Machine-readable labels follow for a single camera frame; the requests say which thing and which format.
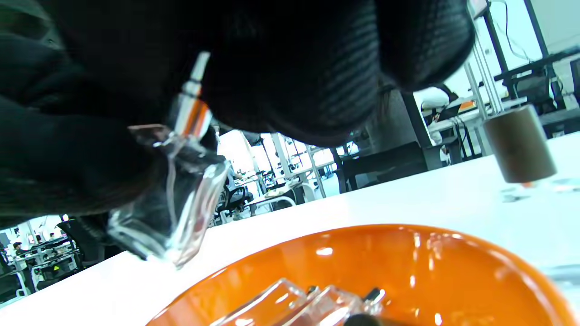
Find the cable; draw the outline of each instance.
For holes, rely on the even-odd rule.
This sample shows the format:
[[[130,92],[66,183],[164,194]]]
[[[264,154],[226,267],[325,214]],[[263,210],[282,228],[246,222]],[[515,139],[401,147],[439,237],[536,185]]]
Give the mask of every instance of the cable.
[[[524,49],[522,46],[520,46],[519,44],[517,44],[515,41],[512,41],[512,40],[510,39],[510,37],[509,37],[508,30],[507,30],[507,29],[508,29],[508,27],[509,27],[509,25],[508,25],[508,23],[509,23],[509,20],[508,20],[508,9],[507,9],[507,8],[508,8],[508,7],[507,7],[507,6],[508,6],[508,3],[507,3],[505,0],[492,0],[492,1],[491,1],[491,3],[494,3],[494,2],[501,2],[501,3],[503,3],[503,5],[506,7],[506,28],[505,28],[505,30],[503,30],[503,32],[504,32],[504,34],[506,35],[506,39],[507,39],[507,42],[508,42],[507,44],[509,45],[509,49],[510,49],[510,51],[512,52],[512,54],[513,54],[514,56],[516,56],[516,57],[518,57],[518,58],[520,58],[520,59],[523,59],[523,60],[528,60],[528,62],[529,62],[529,63],[530,63],[530,62],[532,62],[532,60],[530,59],[530,57],[528,56],[528,54],[525,52],[525,49]],[[497,23],[497,21],[494,21],[494,23],[495,23],[495,25],[496,25],[496,27],[497,27],[498,29],[500,29],[500,30],[502,29],[502,28],[499,26],[499,24]],[[521,50],[524,52],[524,55],[521,55],[521,54],[517,53],[517,52],[516,52],[516,51],[513,49],[513,47],[512,47],[512,43],[514,43],[514,44],[515,44],[515,45],[516,45],[518,48],[520,48],[520,49],[521,49]]]

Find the workstation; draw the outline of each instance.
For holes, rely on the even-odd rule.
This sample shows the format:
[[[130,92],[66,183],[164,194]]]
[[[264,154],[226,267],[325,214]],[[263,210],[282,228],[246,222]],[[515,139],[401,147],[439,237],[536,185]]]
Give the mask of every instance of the workstation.
[[[67,215],[41,216],[1,230],[0,242],[0,307],[104,261],[108,250]]]

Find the computer monitor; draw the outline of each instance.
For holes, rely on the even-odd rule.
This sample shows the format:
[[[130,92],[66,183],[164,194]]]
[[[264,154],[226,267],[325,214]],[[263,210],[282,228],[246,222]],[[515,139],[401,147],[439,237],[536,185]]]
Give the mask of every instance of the computer monitor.
[[[483,16],[489,7],[488,0],[469,0],[469,12],[474,19]]]

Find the white table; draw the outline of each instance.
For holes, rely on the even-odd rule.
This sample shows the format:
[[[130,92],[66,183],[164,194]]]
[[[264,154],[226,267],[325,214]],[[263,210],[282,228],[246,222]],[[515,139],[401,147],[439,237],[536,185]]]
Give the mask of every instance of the white table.
[[[508,101],[502,102],[502,106],[504,109],[507,109],[507,108],[511,108],[511,107],[523,104],[527,100],[528,100],[527,97],[522,97],[522,98],[515,99],[515,100],[508,100]],[[469,121],[477,120],[478,118],[480,118],[480,113],[479,113],[479,110],[473,110],[473,111],[469,111],[466,113],[459,113],[458,117],[461,118],[464,122],[469,122]],[[429,132],[437,132],[437,131],[451,129],[451,128],[453,128],[453,126],[454,126],[453,122],[450,119],[447,119],[447,120],[435,122],[434,124],[430,124],[427,127],[427,130]]]
[[[553,139],[549,146],[563,174],[580,175],[580,134]],[[360,224],[446,227],[495,242],[539,267],[580,263],[578,194],[563,195],[552,207],[541,198],[508,205],[498,198],[504,187],[489,156],[308,202],[209,229],[199,254],[179,272],[122,253],[3,308],[0,320],[19,325],[31,306],[37,316],[54,316],[54,306],[46,302],[66,297],[71,298],[66,318],[83,325],[145,325],[185,289],[244,256],[306,234]],[[424,196],[426,189],[434,196]],[[567,295],[580,301],[578,293]],[[61,319],[45,322],[60,325]]]

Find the person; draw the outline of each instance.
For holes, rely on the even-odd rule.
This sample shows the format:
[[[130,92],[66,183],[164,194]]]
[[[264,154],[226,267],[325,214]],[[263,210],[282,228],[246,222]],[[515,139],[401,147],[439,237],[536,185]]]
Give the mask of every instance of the person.
[[[475,40],[465,0],[38,3],[61,49],[0,34],[0,229],[97,216],[155,184],[160,157],[127,126],[166,122],[202,51],[218,121],[329,147],[372,115],[379,76],[405,91],[440,83]]]
[[[12,246],[14,247],[14,251],[16,251],[17,256],[21,256],[27,252],[27,250],[22,249],[22,242],[14,242]]]
[[[235,179],[243,179],[243,178],[244,178],[244,176],[242,176],[242,174],[234,171],[233,163],[230,164],[230,169],[228,170],[227,180],[226,180],[227,189],[229,191],[234,191],[235,189],[238,189],[239,187],[237,187],[235,185]],[[246,188],[246,192],[245,192],[244,201],[246,201],[246,202],[253,201],[253,199],[254,199],[253,194],[248,191],[247,187],[245,187],[245,188]],[[236,191],[231,196],[230,201],[238,201],[238,200],[242,199],[242,196],[243,196],[243,192]],[[256,204],[250,205],[250,216],[256,216]],[[234,216],[234,220],[238,220],[238,219],[240,219],[239,216]]]

